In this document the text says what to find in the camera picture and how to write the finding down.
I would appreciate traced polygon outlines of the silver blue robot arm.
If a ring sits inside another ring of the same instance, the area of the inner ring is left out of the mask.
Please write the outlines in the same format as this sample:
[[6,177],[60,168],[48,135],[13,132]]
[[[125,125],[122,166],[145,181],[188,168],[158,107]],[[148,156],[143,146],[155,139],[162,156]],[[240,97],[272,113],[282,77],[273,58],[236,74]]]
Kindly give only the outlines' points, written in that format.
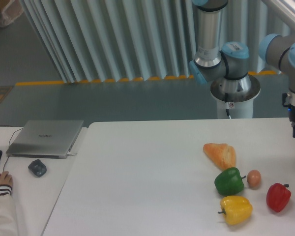
[[[251,118],[259,81],[248,75],[249,50],[240,42],[219,47],[225,0],[195,0],[199,18],[198,49],[189,68],[198,83],[212,81],[210,91],[218,105],[219,118]],[[295,0],[267,0],[265,5],[295,31]],[[259,56],[288,76],[289,90],[282,95],[295,137],[295,32],[288,36],[267,35],[259,45]]]

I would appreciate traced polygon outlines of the white striped sleeve forearm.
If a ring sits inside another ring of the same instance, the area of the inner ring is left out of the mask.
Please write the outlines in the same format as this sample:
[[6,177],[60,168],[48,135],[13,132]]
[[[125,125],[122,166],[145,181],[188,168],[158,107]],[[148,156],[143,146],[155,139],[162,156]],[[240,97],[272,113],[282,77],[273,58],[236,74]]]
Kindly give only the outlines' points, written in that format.
[[12,187],[0,185],[0,236],[18,236],[17,216]]

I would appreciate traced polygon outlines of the person's hand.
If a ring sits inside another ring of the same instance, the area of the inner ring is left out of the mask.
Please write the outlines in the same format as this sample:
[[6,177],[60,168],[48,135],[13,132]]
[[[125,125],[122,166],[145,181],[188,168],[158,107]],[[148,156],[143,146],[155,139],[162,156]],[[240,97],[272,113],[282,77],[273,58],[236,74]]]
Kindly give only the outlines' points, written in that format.
[[11,195],[13,190],[13,177],[8,172],[0,173],[0,196]]

